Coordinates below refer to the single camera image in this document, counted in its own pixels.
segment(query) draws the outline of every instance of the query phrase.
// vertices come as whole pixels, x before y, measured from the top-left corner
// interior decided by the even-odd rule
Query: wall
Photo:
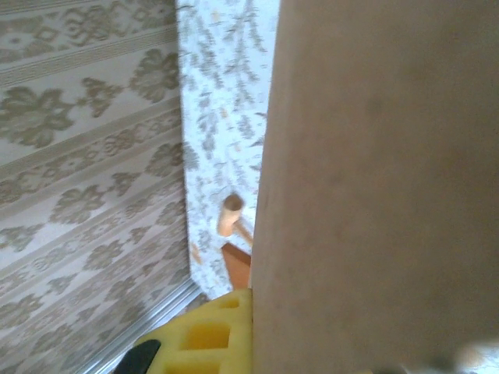
[[[174,8],[0,3],[4,374],[73,374],[189,276]]]
[[[216,232],[223,199],[246,203],[252,230],[267,121],[277,0],[179,0],[190,260],[211,297],[231,289]],[[233,235],[230,241],[250,252]]]

